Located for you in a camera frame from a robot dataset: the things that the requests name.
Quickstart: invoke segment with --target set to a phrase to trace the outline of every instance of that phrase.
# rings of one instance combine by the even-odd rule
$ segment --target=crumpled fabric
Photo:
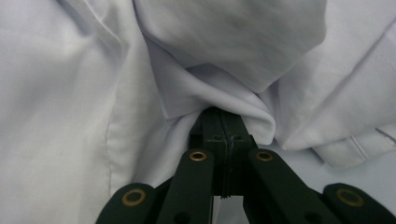
[[[150,53],[166,117],[215,105],[241,114],[258,143],[268,145],[275,138],[287,150],[313,147],[336,167],[396,149],[393,134],[375,131],[396,120],[395,67],[389,61],[396,56],[394,1],[331,1],[326,6],[320,1],[233,5],[148,0],[136,1],[136,6],[148,44],[167,51],[179,66],[178,71],[168,69],[160,53]],[[283,7],[292,12],[277,13]],[[210,93],[203,83],[234,99],[224,96],[214,102],[223,96]],[[257,109],[261,116],[255,115]],[[369,132],[380,145],[341,144]]]
[[[310,78],[319,76],[316,79],[325,83],[329,79],[332,85],[324,89],[328,91],[338,81],[348,86],[343,78],[350,74],[350,69],[340,77],[321,77],[315,69],[297,71],[301,67],[343,70],[338,63],[344,60],[335,59],[344,52],[334,48],[341,45],[326,43],[348,31],[356,32],[344,36],[345,41],[356,42],[355,49],[366,49],[356,57],[353,54],[348,67],[363,62],[361,58],[375,43],[379,46],[385,32],[383,49],[389,51],[375,57],[391,58],[395,38],[388,28],[396,8],[392,2],[333,2],[326,7],[324,1],[313,0],[221,1],[169,7],[175,2],[136,1],[137,17],[129,0],[0,3],[0,223],[94,223],[117,189],[131,182],[155,187],[169,178],[186,149],[190,127],[200,111],[213,105],[241,114],[261,144],[275,138],[283,148],[315,147],[326,161],[346,155],[336,152],[340,147],[327,144],[346,141],[342,148],[349,146],[349,134],[360,146],[371,133],[376,143],[393,146],[396,122],[391,114],[375,121],[361,115],[369,124],[353,126],[350,132],[341,129],[342,134],[333,134],[339,130],[324,129],[324,124],[310,126],[311,132],[295,129],[315,110],[300,110],[310,105],[306,95],[320,98],[315,105],[329,96],[320,91],[322,82]],[[365,21],[357,28],[355,20],[343,21],[348,18],[344,14],[362,17],[358,9],[378,21]],[[162,21],[172,29],[159,27]],[[334,29],[341,24],[345,28]],[[319,63],[332,48],[338,54]],[[392,71],[391,63],[387,69],[383,74]],[[388,84],[393,79],[381,75],[379,81]],[[389,87],[381,92],[384,98],[373,99],[392,105]],[[382,106],[383,101],[375,102]],[[289,117],[285,106],[293,113],[290,119],[284,119]],[[378,111],[386,113],[387,108]],[[283,133],[289,128],[291,133]],[[307,134],[306,139],[315,144],[294,142],[299,134]],[[381,146],[381,153],[389,151],[387,145]],[[333,165],[365,160],[354,158],[352,153]]]

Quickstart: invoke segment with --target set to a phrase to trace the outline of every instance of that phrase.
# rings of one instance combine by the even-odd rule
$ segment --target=white cloth surface
[[[295,27],[285,25],[288,16],[282,14],[279,20],[279,15],[272,13],[285,5],[292,7],[288,4],[295,4],[294,10],[300,12],[286,14]],[[250,4],[241,7],[228,2],[136,1],[144,33],[160,46],[159,51],[166,49],[171,54],[161,54],[154,49],[150,53],[165,116],[176,118],[215,105],[241,114],[260,144],[269,144],[273,139],[269,134],[276,130],[275,139],[282,148],[318,148],[323,160],[340,167],[394,151],[395,144],[374,129],[396,120],[393,97],[396,65],[392,63],[396,57],[393,27],[396,2],[329,2],[323,43],[306,53],[285,75],[285,70],[276,68],[289,68],[304,53],[305,49],[296,46],[307,49],[321,40],[319,33],[323,33],[323,24],[317,22],[322,20],[315,13],[324,3],[277,1],[270,7],[266,2],[253,5],[255,10],[251,10]],[[251,16],[258,11],[263,14],[261,21],[271,21],[259,21],[263,30],[257,28],[258,18]],[[243,30],[234,18],[245,22]],[[296,27],[301,23],[304,25],[299,30]],[[249,25],[259,31],[249,32]],[[276,27],[281,28],[268,32]],[[300,39],[296,37],[302,36],[299,32],[318,33],[312,38]],[[294,41],[279,45],[279,36]],[[257,51],[254,51],[258,53],[246,57],[251,46],[255,46]],[[186,55],[190,56],[188,63],[182,60]],[[274,55],[282,63],[268,66],[266,63],[272,61],[266,59]],[[268,72],[274,77],[268,79]],[[278,82],[262,91],[277,78]],[[361,143],[357,151],[352,145],[341,144],[363,133],[364,136],[376,135],[379,145]]]

